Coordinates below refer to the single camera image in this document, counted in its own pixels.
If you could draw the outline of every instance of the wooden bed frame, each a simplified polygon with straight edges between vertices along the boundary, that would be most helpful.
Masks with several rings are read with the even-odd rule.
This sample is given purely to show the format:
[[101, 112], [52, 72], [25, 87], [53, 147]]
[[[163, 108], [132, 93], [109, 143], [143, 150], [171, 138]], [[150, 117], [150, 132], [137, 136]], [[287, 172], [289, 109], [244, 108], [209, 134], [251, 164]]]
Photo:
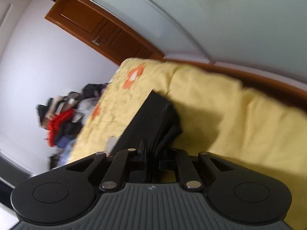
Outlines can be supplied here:
[[[95, 11], [105, 14], [106, 11], [99, 7], [98, 5], [94, 4], [90, 0], [78, 0], [79, 2], [85, 4], [86, 6], [94, 9]], [[119, 19], [112, 16], [113, 20], [117, 22]], [[197, 67], [200, 67], [208, 72], [212, 73], [222, 73], [228, 75], [230, 77], [239, 79], [242, 81], [245, 87], [253, 87], [256, 88], [264, 93], [266, 93], [270, 97], [274, 97], [275, 99], [279, 100], [282, 103], [285, 103], [289, 106], [298, 107], [305, 112], [307, 112], [307, 91], [297, 88], [295, 86], [283, 83], [281, 81], [277, 81], [268, 77], [264, 77], [255, 73], [249, 73], [246, 71], [231, 69], [227, 67], [220, 67], [215, 66], [214, 64], [203, 64], [197, 62], [190, 62], [190, 61], [180, 61], [180, 60], [170, 60], [170, 59], [163, 59], [164, 61], [174, 61], [178, 63], [187, 63]]]

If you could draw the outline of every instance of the white wall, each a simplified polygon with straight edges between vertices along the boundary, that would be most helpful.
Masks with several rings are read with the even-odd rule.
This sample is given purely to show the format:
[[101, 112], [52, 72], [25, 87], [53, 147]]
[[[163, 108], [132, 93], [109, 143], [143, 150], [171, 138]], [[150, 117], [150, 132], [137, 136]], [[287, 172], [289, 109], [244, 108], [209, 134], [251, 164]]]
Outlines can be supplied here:
[[307, 0], [152, 1], [213, 59], [292, 71], [307, 80]]
[[10, 5], [8, 12], [5, 8], [2, 11], [3, 13], [0, 14], [0, 20], [4, 13], [6, 14], [4, 21], [2, 22], [2, 24], [0, 24], [0, 59], [18, 20], [20, 19], [23, 12], [31, 1], [32, 0], [0, 0], [0, 3], [3, 7]]
[[203, 61], [206, 53], [197, 43], [149, 0], [95, 0], [96, 3], [114, 14], [133, 28], [165, 54], [184, 53]]
[[7, 2], [1, 2], [0, 1], [0, 26], [7, 15], [8, 10], [10, 9], [11, 4]]
[[118, 68], [45, 20], [52, 5], [50, 0], [30, 3], [0, 64], [0, 149], [36, 174], [47, 170], [53, 151], [43, 140], [45, 130], [38, 127], [36, 105], [69, 91], [80, 92], [87, 83], [108, 82]]
[[0, 203], [0, 230], [9, 230], [19, 222], [13, 210]]
[[[96, 2], [170, 56], [196, 60], [203, 51], [214, 61], [294, 73], [307, 80], [307, 0]], [[175, 25], [181, 29], [170, 30]]]

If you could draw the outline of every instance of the door handle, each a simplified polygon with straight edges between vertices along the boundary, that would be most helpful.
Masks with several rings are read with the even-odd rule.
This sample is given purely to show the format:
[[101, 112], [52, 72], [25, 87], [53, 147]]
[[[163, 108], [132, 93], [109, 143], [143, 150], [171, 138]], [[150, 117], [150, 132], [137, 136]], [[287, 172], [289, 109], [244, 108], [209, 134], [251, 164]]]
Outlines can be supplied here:
[[97, 37], [95, 40], [92, 40], [92, 42], [93, 42], [95, 45], [99, 46], [100, 43], [99, 43], [97, 40], [98, 40], [98, 37]]

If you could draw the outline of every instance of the yellow bedsheet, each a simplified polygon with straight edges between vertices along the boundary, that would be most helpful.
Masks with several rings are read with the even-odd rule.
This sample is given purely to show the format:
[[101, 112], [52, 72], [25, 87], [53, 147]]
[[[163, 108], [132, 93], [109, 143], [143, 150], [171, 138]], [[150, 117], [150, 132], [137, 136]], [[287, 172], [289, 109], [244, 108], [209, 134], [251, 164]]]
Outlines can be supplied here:
[[281, 180], [293, 196], [286, 222], [307, 228], [306, 114], [225, 75], [173, 62], [125, 60], [88, 118], [70, 162], [105, 150], [151, 90], [171, 100], [181, 118], [183, 133], [174, 147], [190, 155], [209, 151]]

